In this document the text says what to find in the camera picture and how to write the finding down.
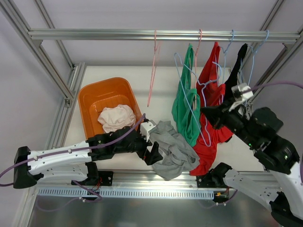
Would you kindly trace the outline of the grey shirt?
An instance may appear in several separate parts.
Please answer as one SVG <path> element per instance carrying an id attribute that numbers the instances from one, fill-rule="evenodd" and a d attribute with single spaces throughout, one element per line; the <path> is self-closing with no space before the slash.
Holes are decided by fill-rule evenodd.
<path id="1" fill-rule="evenodd" d="M 163 159 L 152 167 L 163 179 L 172 180 L 199 166 L 199 156 L 170 121 L 160 121 L 150 133 L 150 140 L 159 144 Z"/>

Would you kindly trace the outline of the white tank top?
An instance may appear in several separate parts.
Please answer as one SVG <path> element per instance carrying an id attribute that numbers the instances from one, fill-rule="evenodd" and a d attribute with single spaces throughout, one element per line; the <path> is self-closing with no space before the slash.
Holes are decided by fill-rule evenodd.
<path id="1" fill-rule="evenodd" d="M 134 126 L 136 116 L 128 105 L 118 105 L 114 108 L 105 107 L 98 117 L 105 133 L 115 132 L 125 126 Z"/>

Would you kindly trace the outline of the pink wire hanger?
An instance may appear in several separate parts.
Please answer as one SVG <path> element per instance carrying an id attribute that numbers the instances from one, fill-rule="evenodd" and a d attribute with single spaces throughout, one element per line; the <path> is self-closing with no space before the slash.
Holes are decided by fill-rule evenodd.
<path id="1" fill-rule="evenodd" d="M 161 42 L 157 41 L 157 30 L 155 30 L 154 31 L 154 55 L 153 55 L 152 68 L 151 68 L 151 80 L 150 80 L 149 94 L 148 94 L 148 99 L 147 99 L 147 107 L 150 106 L 150 102 L 151 102 L 152 90 L 153 90 L 153 85 L 154 85 L 154 80 L 155 80 L 156 69 L 157 69 L 157 61 L 158 61 L 159 54 L 160 54 L 160 47 L 161 47 Z"/>

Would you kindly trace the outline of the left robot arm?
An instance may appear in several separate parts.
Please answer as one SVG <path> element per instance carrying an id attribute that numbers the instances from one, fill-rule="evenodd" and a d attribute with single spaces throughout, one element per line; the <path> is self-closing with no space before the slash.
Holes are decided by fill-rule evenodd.
<path id="1" fill-rule="evenodd" d="M 157 142 L 147 140 L 145 135 L 126 126 L 68 147 L 43 151 L 19 147 L 14 159 L 13 187 L 29 188 L 47 178 L 93 185 L 98 181 L 95 162 L 122 153 L 136 153 L 148 166 L 163 159 Z"/>

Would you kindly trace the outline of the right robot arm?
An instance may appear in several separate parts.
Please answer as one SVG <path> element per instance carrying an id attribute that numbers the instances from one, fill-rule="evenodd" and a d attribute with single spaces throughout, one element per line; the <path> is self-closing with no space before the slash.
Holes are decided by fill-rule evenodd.
<path id="1" fill-rule="evenodd" d="M 221 162 L 206 177 L 218 188 L 229 186 L 249 196 L 284 227 L 303 225 L 303 167 L 295 146 L 277 132 L 283 126 L 268 107 L 254 111 L 248 119 L 232 109 L 231 101 L 219 106 L 202 107 L 201 113 L 214 129 L 227 127 L 254 151 L 254 157 L 278 181 L 280 190 L 269 189 L 241 175 Z"/>

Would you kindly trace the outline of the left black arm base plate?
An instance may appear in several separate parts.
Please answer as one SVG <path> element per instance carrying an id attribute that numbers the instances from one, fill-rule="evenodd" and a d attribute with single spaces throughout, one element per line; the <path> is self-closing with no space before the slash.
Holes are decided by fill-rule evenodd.
<path id="1" fill-rule="evenodd" d="M 83 186 L 112 186 L 112 181 L 113 171 L 97 171 L 78 183 Z"/>

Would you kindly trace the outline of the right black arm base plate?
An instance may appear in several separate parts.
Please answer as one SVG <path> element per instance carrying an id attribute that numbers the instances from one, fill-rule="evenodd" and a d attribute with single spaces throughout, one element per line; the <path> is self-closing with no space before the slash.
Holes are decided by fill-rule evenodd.
<path id="1" fill-rule="evenodd" d="M 225 173 L 211 169 L 207 174 L 196 176 L 198 188 L 228 188 L 223 181 Z"/>

